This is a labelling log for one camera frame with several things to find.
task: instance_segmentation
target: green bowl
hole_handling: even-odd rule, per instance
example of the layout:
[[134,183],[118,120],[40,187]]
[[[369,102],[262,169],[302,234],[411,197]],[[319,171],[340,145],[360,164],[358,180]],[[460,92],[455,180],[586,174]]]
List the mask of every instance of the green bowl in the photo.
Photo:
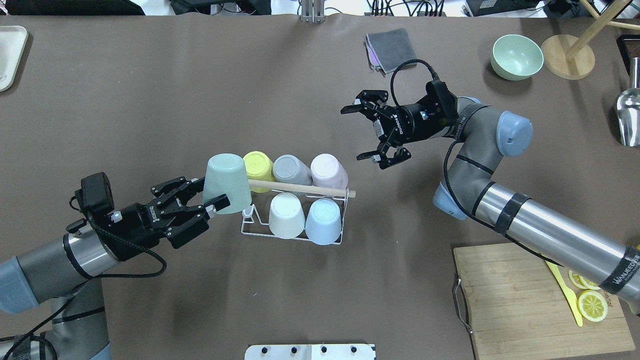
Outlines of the green bowl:
[[504,79],[516,81],[530,78],[542,69],[544,62],[540,46],[522,35],[504,35],[493,45],[491,66]]

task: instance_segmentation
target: cup rack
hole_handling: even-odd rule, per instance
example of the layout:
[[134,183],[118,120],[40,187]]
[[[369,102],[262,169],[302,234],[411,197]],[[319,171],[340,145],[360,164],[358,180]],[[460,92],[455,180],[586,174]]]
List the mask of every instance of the cup rack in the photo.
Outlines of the cup rack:
[[[344,233],[344,215],[347,212],[347,203],[349,199],[353,199],[356,197],[355,190],[349,189],[332,189],[332,188],[321,188],[319,186],[305,186],[305,185],[296,185],[296,184],[285,184],[285,183],[275,183],[272,181],[262,181],[262,180],[249,180],[249,185],[252,188],[267,188],[271,189],[272,192],[282,193],[282,192],[301,192],[304,193],[303,196],[305,199],[331,199],[334,200],[338,206],[340,207],[340,221],[342,223],[342,227],[340,229],[340,236],[338,240],[333,242],[331,245],[340,245],[342,243],[342,236]],[[256,197],[263,196],[263,193],[254,193]],[[254,204],[249,205],[246,209],[242,211],[243,220],[242,226],[240,228],[240,232],[244,235],[252,235],[252,236],[263,236],[266,238],[277,238],[271,230],[269,230],[269,222],[264,221],[263,217],[260,216],[260,211],[258,211],[258,207]],[[252,225],[257,225],[262,232],[257,233],[255,231],[251,231],[248,228],[253,227]],[[307,235],[303,231],[302,234],[298,235],[292,240],[303,240],[303,241],[311,241],[307,238]]]

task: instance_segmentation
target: brown paper backdrop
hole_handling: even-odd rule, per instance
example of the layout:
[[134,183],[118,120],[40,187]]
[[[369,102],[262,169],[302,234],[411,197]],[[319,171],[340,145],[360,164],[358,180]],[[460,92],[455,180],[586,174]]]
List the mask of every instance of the brown paper backdrop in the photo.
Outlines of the brown paper backdrop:
[[[162,277],[104,281],[114,358],[231,360],[249,344],[364,341],[377,345],[378,359],[472,359],[454,312],[451,249],[504,239],[431,204],[450,140],[412,144],[413,158],[385,171],[355,160],[377,140],[363,116],[339,110],[389,80],[369,70],[364,35],[404,27],[455,94],[529,117],[531,146],[505,159],[495,180],[626,242],[640,235],[640,152],[616,138],[615,100],[628,85],[619,30],[605,28],[591,42],[596,67],[582,81],[543,69],[513,83],[489,65],[502,35],[541,44],[590,23],[6,17],[0,25],[22,25],[30,36],[16,82],[0,93],[0,258],[61,236],[77,219],[69,197],[94,172],[107,173],[124,207],[148,201],[153,184],[202,176],[220,152],[291,153],[307,163],[330,152],[358,192],[343,245],[243,236],[238,214],[213,219],[180,250],[164,241]],[[422,67],[398,75],[400,101],[422,97],[427,80]],[[140,257],[117,270],[156,266]],[[625,311],[639,339],[640,318]],[[1,335],[26,332],[49,313],[46,305],[1,313]]]

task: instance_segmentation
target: wooden dowel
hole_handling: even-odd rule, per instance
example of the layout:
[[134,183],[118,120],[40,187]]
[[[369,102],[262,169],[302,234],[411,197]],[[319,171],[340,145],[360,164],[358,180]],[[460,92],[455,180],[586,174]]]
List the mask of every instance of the wooden dowel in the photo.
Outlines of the wooden dowel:
[[[249,186],[252,188],[265,188],[265,189],[273,189],[273,190],[281,190],[284,192],[301,192],[301,193],[314,193],[318,195],[325,196],[347,196],[347,190],[343,189],[332,189],[332,188],[321,188],[319,186],[307,186],[307,185],[296,185],[296,184],[286,184],[286,183],[274,183],[272,181],[264,181],[264,180],[249,180]],[[349,198],[355,198],[356,191],[349,190]]]
[[567,60],[571,60],[575,57],[575,55],[582,50],[582,48],[591,41],[591,39],[596,36],[602,28],[604,28],[611,19],[613,19],[620,10],[624,9],[631,0],[614,0],[614,2],[609,5],[607,11],[605,11],[602,16],[599,16],[596,21],[591,24],[591,26],[578,38],[578,40],[569,48],[569,51],[566,52]]
[[[580,0],[580,3],[587,9],[587,11],[593,16],[594,19],[600,17],[600,14],[591,6],[587,0]],[[607,24],[609,26],[616,26],[617,28],[631,29],[640,31],[640,25],[627,24],[626,22],[618,22],[618,21],[609,21]]]

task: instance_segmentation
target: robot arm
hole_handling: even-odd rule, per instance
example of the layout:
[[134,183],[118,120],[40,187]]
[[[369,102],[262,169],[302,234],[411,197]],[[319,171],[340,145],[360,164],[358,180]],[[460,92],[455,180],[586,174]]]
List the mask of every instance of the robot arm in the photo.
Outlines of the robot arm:
[[[434,86],[428,84],[427,96],[415,104],[396,107],[386,104],[386,91],[363,90],[354,105],[345,106],[341,113],[360,112],[371,120],[380,140],[377,150],[359,155],[358,160],[372,158],[384,169],[410,158],[405,143],[439,136],[453,138],[445,158],[445,179],[433,197],[436,207],[460,220],[470,217],[554,259],[627,301],[640,316],[640,275],[636,275],[640,250],[621,245],[491,180],[504,156],[518,156],[529,146],[531,122],[473,98],[454,97],[452,103],[449,99],[453,95],[444,91],[446,86],[439,87],[438,91],[430,90]],[[447,168],[451,149],[460,142],[464,145]],[[388,159],[385,154],[391,147],[396,148],[396,155]]]
[[[22,341],[23,336],[16,336],[13,342],[0,343],[0,356],[15,347],[13,356],[21,359],[52,359],[56,351],[65,359],[110,359],[100,278],[160,275],[166,263],[150,248],[164,237],[175,249],[185,245],[208,230],[208,220],[229,205],[226,195],[187,205],[202,192],[204,178],[178,177],[155,185],[153,200],[118,211],[104,173],[84,178],[81,185],[72,201],[77,200],[84,218],[67,226],[62,238],[0,264],[0,309],[20,313],[52,299],[56,310],[53,330],[42,333],[39,344],[34,341],[38,338]],[[162,262],[162,269],[153,274],[103,274],[142,252]]]

